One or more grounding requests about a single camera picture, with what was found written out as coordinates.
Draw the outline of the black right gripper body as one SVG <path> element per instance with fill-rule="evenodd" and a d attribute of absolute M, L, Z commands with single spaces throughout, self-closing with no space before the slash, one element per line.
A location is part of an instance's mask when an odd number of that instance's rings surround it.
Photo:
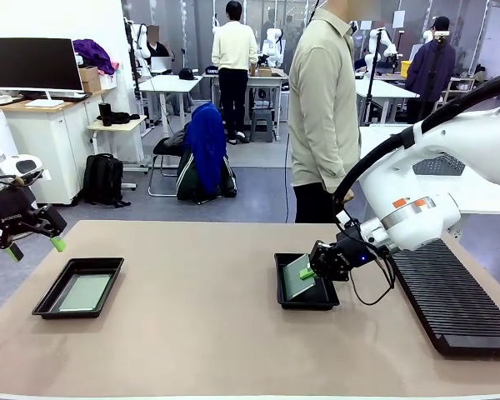
<path fill-rule="evenodd" d="M 376 258 L 358 230 L 354 226 L 345 227 L 327 250 L 327 278 L 332 281 L 347 281 L 353 269 L 373 262 Z"/>

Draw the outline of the green perforated circuit board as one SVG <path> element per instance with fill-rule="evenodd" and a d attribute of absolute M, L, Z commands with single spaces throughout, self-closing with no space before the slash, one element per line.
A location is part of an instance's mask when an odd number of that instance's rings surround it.
<path fill-rule="evenodd" d="M 299 272 L 303 268 L 302 256 L 290 262 L 283 268 L 283 281 L 288 301 L 291 301 L 298 295 L 305 293 L 317 284 L 315 277 L 310 277 L 309 279 L 301 279 L 299 277 Z"/>
<path fill-rule="evenodd" d="M 59 312 L 94 310 L 110 280 L 108 274 L 75 275 L 70 288 L 57 305 Z"/>

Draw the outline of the black ESD tray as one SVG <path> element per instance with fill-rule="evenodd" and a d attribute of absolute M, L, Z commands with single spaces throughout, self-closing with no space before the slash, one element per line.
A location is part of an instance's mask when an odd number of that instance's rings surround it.
<path fill-rule="evenodd" d="M 58 274 L 51 287 L 43 295 L 37 306 L 32 310 L 32 315 L 45 320 L 98 318 L 108 300 L 113 285 L 117 281 L 123 264 L 123 257 L 87 257 L 70 259 Z M 63 299 L 64 294 L 70 288 L 73 277 L 75 275 L 93 274 L 108 274 L 110 276 L 105 292 L 100 298 L 97 307 L 92 311 L 59 312 L 58 303 Z"/>
<path fill-rule="evenodd" d="M 316 284 L 288 300 L 283 269 L 302 256 L 301 253 L 275 253 L 277 275 L 277 303 L 285 310 L 330 311 L 340 302 L 332 281 L 316 277 Z"/>

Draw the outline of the blue jacket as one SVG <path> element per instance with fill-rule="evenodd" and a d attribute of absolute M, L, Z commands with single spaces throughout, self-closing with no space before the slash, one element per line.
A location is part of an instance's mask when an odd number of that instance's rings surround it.
<path fill-rule="evenodd" d="M 194 110 L 185 143 L 191 149 L 203 190 L 208 196 L 216 194 L 227 147 L 222 116 L 213 103 L 205 103 Z"/>

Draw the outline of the person right forearm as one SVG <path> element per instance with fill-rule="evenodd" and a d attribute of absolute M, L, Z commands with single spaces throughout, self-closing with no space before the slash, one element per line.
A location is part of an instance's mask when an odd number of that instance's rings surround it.
<path fill-rule="evenodd" d="M 322 180 L 326 191 L 334 194 L 347 173 L 359 161 L 361 147 L 359 139 L 348 142 L 346 146 L 339 146 L 333 137 L 327 139 L 326 145 L 327 161 Z"/>

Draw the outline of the small wooden side table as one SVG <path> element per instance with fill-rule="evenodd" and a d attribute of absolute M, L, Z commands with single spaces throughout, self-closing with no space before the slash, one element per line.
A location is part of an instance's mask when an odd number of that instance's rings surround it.
<path fill-rule="evenodd" d="M 87 130 L 91 133 L 90 143 L 92 144 L 92 149 L 94 154 L 99 154 L 98 137 L 102 136 L 104 133 L 109 135 L 109 149 L 110 153 L 117 158 L 118 151 L 114 140 L 114 134 L 130 134 L 134 146 L 136 162 L 124 162 L 123 166 L 124 172 L 128 173 L 143 173 L 147 174 L 149 172 L 149 162 L 151 160 L 150 156 L 146 156 L 143 151 L 143 137 L 148 133 L 145 130 L 145 120 L 144 115 L 140 115 L 139 119 L 133 119 L 125 124 L 112 124 L 111 126 L 104 126 L 101 120 L 97 120 L 91 123 Z"/>

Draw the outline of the black slotted rack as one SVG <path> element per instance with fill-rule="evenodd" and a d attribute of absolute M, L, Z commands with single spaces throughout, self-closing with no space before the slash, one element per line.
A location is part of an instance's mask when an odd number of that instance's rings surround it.
<path fill-rule="evenodd" d="M 442 241 L 392 256 L 427 337 L 445 357 L 500 358 L 500 308 Z"/>

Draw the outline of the grey plastic basket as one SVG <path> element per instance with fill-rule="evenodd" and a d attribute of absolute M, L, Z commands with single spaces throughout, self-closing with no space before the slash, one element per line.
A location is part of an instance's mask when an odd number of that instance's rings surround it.
<path fill-rule="evenodd" d="M 438 157 L 416 163 L 412 169 L 418 176 L 457 177 L 463 174 L 465 165 L 454 156 L 443 153 Z"/>

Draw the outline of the black chair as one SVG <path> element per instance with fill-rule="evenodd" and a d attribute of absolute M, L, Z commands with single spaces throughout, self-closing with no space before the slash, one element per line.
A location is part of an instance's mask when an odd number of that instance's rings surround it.
<path fill-rule="evenodd" d="M 184 143 L 181 147 L 164 147 L 161 141 L 152 150 L 152 166 L 149 168 L 148 173 L 148 187 L 147 193 L 155 198 L 176 198 L 178 196 L 179 186 L 183 178 L 184 170 L 192 160 L 192 153 L 190 148 Z M 177 166 L 176 174 L 170 175 L 163 172 L 163 160 L 165 157 L 177 157 L 180 159 Z M 153 174 L 156 169 L 156 161 L 160 159 L 159 172 L 163 178 L 176 178 L 176 187 L 174 194 L 154 192 L 152 189 Z"/>

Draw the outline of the person in beige shirt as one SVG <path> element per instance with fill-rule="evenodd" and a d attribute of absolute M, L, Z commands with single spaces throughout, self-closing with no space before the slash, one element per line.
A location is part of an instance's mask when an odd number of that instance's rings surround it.
<path fill-rule="evenodd" d="M 327 0 L 300 37 L 289 72 L 288 128 L 296 223 L 333 223 L 334 196 L 323 172 L 326 141 L 339 146 L 359 139 L 353 68 L 353 28 L 359 0 Z"/>

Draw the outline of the dark grey stool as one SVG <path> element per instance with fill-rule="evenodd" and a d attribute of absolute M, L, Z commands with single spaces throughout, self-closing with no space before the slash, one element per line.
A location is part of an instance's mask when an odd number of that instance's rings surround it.
<path fill-rule="evenodd" d="M 275 140 L 275 133 L 273 128 L 273 114 L 271 109 L 259 108 L 255 109 L 252 113 L 250 141 L 253 142 L 258 132 L 258 122 L 266 123 L 267 143 L 272 143 Z"/>

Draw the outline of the grey jacket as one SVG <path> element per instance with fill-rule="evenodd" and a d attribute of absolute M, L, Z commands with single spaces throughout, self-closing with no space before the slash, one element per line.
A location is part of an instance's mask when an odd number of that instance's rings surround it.
<path fill-rule="evenodd" d="M 187 128 L 184 127 L 179 131 L 173 133 L 170 137 L 165 137 L 161 144 L 166 148 L 181 147 L 185 143 Z"/>

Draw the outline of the purple cloth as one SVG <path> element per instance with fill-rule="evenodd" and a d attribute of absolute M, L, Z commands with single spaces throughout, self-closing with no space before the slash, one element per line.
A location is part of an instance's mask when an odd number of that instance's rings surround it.
<path fill-rule="evenodd" d="M 108 53 L 92 39 L 76 39 L 72 41 L 74 51 L 78 53 L 83 60 L 92 67 L 108 75 L 115 73 L 112 60 Z"/>

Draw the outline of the white shelf unit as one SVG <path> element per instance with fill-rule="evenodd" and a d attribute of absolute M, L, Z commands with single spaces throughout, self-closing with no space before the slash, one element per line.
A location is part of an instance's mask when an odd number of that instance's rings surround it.
<path fill-rule="evenodd" d="M 475 82 L 474 77 L 452 77 L 446 89 L 442 91 L 442 101 L 447 103 L 449 98 L 472 91 Z"/>

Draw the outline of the person in cream sweater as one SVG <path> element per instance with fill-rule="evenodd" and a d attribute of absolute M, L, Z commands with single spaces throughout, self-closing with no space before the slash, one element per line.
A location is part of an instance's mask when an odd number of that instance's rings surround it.
<path fill-rule="evenodd" d="M 226 14 L 227 22 L 214 33 L 212 65 L 218 70 L 227 141 L 236 145 L 248 142 L 243 132 L 245 95 L 257 66 L 258 45 L 251 27 L 241 23 L 243 5 L 238 0 L 228 1 Z"/>

